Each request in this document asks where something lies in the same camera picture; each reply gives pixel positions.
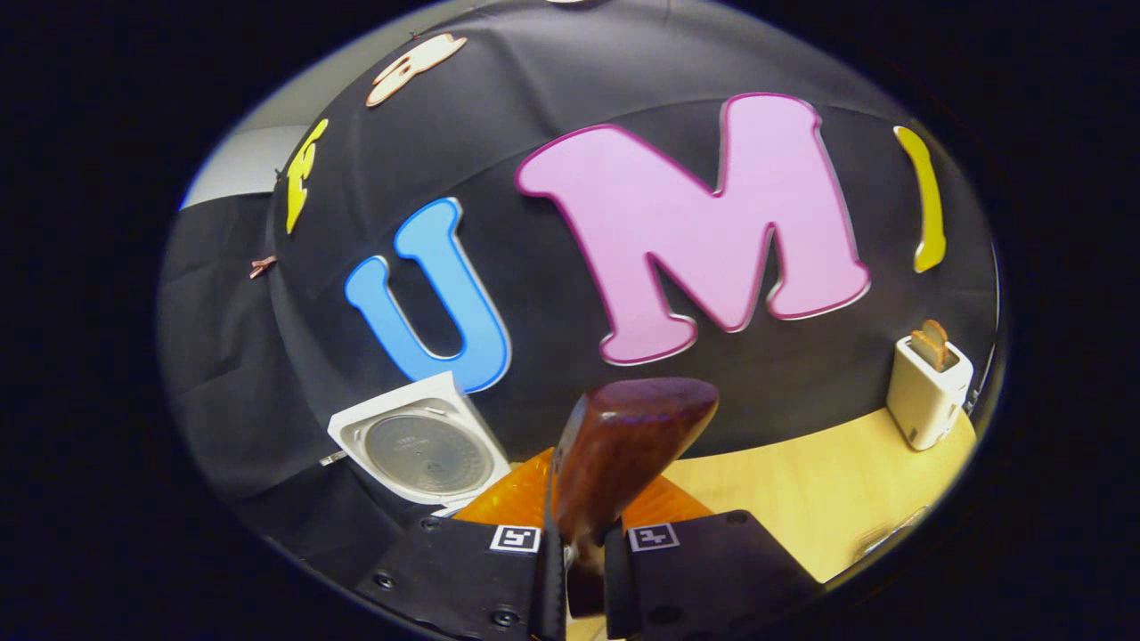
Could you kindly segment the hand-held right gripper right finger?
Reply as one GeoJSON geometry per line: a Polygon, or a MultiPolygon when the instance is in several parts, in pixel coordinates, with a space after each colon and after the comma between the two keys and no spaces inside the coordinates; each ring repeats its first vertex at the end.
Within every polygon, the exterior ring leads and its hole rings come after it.
{"type": "Polygon", "coordinates": [[[656,478],[606,532],[611,640],[758,640],[824,589],[750,512],[656,478]]]}

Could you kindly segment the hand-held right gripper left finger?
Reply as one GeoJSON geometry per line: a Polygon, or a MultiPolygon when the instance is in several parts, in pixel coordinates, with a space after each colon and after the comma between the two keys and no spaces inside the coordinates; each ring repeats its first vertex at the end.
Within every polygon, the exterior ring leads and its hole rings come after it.
{"type": "Polygon", "coordinates": [[[562,640],[561,539],[547,520],[552,451],[451,518],[412,524],[357,581],[381,612],[435,640],[562,640]]]}

